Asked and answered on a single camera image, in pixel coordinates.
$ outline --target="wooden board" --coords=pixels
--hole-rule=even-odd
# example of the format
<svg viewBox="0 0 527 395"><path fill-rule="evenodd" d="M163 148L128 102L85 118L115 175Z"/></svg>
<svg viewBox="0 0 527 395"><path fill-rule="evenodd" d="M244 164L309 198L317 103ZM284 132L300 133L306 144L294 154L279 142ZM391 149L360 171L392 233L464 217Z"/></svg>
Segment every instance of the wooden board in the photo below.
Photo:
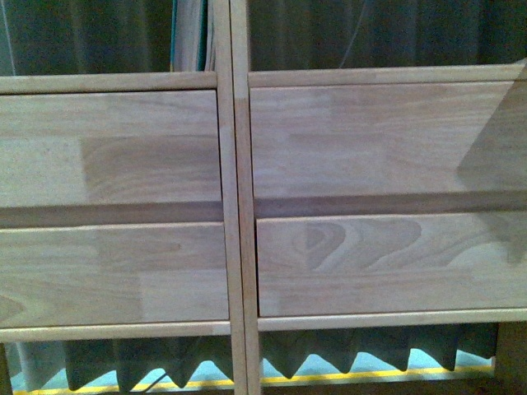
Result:
<svg viewBox="0 0 527 395"><path fill-rule="evenodd" d="M0 207L220 202L214 91L0 97Z"/></svg>
<svg viewBox="0 0 527 395"><path fill-rule="evenodd" d="M527 80L524 62L484 66L343 68L251 72L251 88L271 86L327 86Z"/></svg>
<svg viewBox="0 0 527 395"><path fill-rule="evenodd" d="M251 158L250 63L248 1L230 0L233 90L235 100L236 164L240 209L241 275L245 324L247 393L261 393L261 359L258 333L258 287L254 239L253 167Z"/></svg>
<svg viewBox="0 0 527 395"><path fill-rule="evenodd" d="M0 342L56 342L66 340L134 339L153 337L222 336L231 334L229 321L183 323L125 323L0 329Z"/></svg>
<svg viewBox="0 0 527 395"><path fill-rule="evenodd" d="M262 316L527 307L527 212L257 221Z"/></svg>
<svg viewBox="0 0 527 395"><path fill-rule="evenodd" d="M244 295L241 277L240 221L236 168L236 126L232 80L231 5L210 2L216 40L217 105L222 161L222 195L231 317L232 368L236 395L248 395L245 352Z"/></svg>
<svg viewBox="0 0 527 395"><path fill-rule="evenodd" d="M472 309L258 318L260 332L527 321L525 309Z"/></svg>
<svg viewBox="0 0 527 395"><path fill-rule="evenodd" d="M228 319L223 224L0 230L0 328Z"/></svg>
<svg viewBox="0 0 527 395"><path fill-rule="evenodd" d="M0 95L213 89L215 72L135 72L0 77Z"/></svg>
<svg viewBox="0 0 527 395"><path fill-rule="evenodd" d="M255 88L251 114L259 201L527 189L527 82Z"/></svg>

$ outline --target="fabric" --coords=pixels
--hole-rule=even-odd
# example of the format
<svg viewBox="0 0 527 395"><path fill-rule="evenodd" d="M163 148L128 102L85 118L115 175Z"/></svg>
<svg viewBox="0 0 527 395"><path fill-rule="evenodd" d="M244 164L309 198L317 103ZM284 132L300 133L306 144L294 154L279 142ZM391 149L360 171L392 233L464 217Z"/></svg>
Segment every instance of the fabric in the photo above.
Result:
<svg viewBox="0 0 527 395"><path fill-rule="evenodd" d="M338 68L351 41L344 68L527 56L525 0L249 0L249 7L253 70Z"/></svg>
<svg viewBox="0 0 527 395"><path fill-rule="evenodd" d="M172 0L3 0L2 7L16 75L169 71Z"/></svg>

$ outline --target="wooden plank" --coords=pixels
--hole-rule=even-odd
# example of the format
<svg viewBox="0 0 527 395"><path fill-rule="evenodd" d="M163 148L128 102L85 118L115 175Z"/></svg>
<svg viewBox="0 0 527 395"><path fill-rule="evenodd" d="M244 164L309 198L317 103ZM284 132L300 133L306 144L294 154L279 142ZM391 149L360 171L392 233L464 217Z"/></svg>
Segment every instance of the wooden plank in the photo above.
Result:
<svg viewBox="0 0 527 395"><path fill-rule="evenodd" d="M66 327L0 329L2 342L55 342L91 339L136 339L146 337L221 336L231 334L228 321L186 323L128 323Z"/></svg>
<svg viewBox="0 0 527 395"><path fill-rule="evenodd" d="M0 328L228 319L223 224L0 230Z"/></svg>
<svg viewBox="0 0 527 395"><path fill-rule="evenodd" d="M0 208L0 228L223 221L222 202Z"/></svg>
<svg viewBox="0 0 527 395"><path fill-rule="evenodd" d="M259 199L257 218L527 210L527 191Z"/></svg>
<svg viewBox="0 0 527 395"><path fill-rule="evenodd" d="M257 221L262 316L527 306L527 211Z"/></svg>
<svg viewBox="0 0 527 395"><path fill-rule="evenodd" d="M527 393L527 318L501 323L497 338L496 378L507 393Z"/></svg>
<svg viewBox="0 0 527 395"><path fill-rule="evenodd" d="M215 72L145 72L82 76L0 77L0 95L216 88Z"/></svg>
<svg viewBox="0 0 527 395"><path fill-rule="evenodd" d="M305 317L263 317L260 332L311 329L399 327L447 323L497 323L527 320L527 309L478 309L412 313L341 314Z"/></svg>
<svg viewBox="0 0 527 395"><path fill-rule="evenodd" d="M0 207L220 202L214 91L0 97Z"/></svg>
<svg viewBox="0 0 527 395"><path fill-rule="evenodd" d="M225 222L229 316L231 317L232 367L236 395L248 395L245 352L244 296L241 278L240 222L234 93L232 87L230 3L214 2L215 40L217 40L217 103L222 160L222 196Z"/></svg>
<svg viewBox="0 0 527 395"><path fill-rule="evenodd" d="M249 27L247 25L249 14L246 0L230 0L230 4L247 387L250 395L256 395L260 393L261 388L250 101L247 82L250 64Z"/></svg>
<svg viewBox="0 0 527 395"><path fill-rule="evenodd" d="M257 199L527 189L527 82L257 88L251 114Z"/></svg>
<svg viewBox="0 0 527 395"><path fill-rule="evenodd" d="M0 343L0 395L12 395L9 366L7 365L6 348Z"/></svg>
<svg viewBox="0 0 527 395"><path fill-rule="evenodd" d="M521 81L527 79L524 63L489 66L355 68L251 72L256 87L327 86L350 84L402 84L428 82Z"/></svg>
<svg viewBox="0 0 527 395"><path fill-rule="evenodd" d="M492 379L409 381L402 383L356 383L265 388L265 395L505 395Z"/></svg>

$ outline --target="wood grain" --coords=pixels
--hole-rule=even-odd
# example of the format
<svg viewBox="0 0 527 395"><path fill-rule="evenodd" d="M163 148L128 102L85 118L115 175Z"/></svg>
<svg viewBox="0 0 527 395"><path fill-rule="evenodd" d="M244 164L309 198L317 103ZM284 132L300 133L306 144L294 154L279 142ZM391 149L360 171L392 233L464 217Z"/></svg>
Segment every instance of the wood grain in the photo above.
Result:
<svg viewBox="0 0 527 395"><path fill-rule="evenodd" d="M0 231L0 328L228 319L223 225Z"/></svg>
<svg viewBox="0 0 527 395"><path fill-rule="evenodd" d="M236 126L232 85L230 3L214 2L217 58L217 105L222 161L223 215L229 316L231 318L232 368L236 395L248 395L245 349L244 295L241 278L240 221L236 169Z"/></svg>
<svg viewBox="0 0 527 395"><path fill-rule="evenodd" d="M245 349L249 395L261 393L258 333L258 285L254 239L253 166L251 158L250 67L248 2L229 0L231 5L231 46L235 100L236 165L240 209L241 275L244 296Z"/></svg>
<svg viewBox="0 0 527 395"><path fill-rule="evenodd" d="M251 90L257 199L527 189L527 82Z"/></svg>
<svg viewBox="0 0 527 395"><path fill-rule="evenodd" d="M407 84L427 82L521 81L527 79L525 63L485 66L387 67L338 70L251 72L249 85L334 86L350 84Z"/></svg>
<svg viewBox="0 0 527 395"><path fill-rule="evenodd" d="M262 316L527 306L527 212L257 221Z"/></svg>
<svg viewBox="0 0 527 395"><path fill-rule="evenodd" d="M527 309L473 309L412 313L310 315L258 318L260 332L316 329L400 327L448 323L505 323L527 321Z"/></svg>
<svg viewBox="0 0 527 395"><path fill-rule="evenodd" d="M56 342L66 340L134 339L147 337L221 336L231 334L228 321L126 323L65 327L0 329L0 341Z"/></svg>
<svg viewBox="0 0 527 395"><path fill-rule="evenodd" d="M0 97L0 207L220 202L214 91Z"/></svg>
<svg viewBox="0 0 527 395"><path fill-rule="evenodd" d="M0 77L0 95L213 89L215 72Z"/></svg>

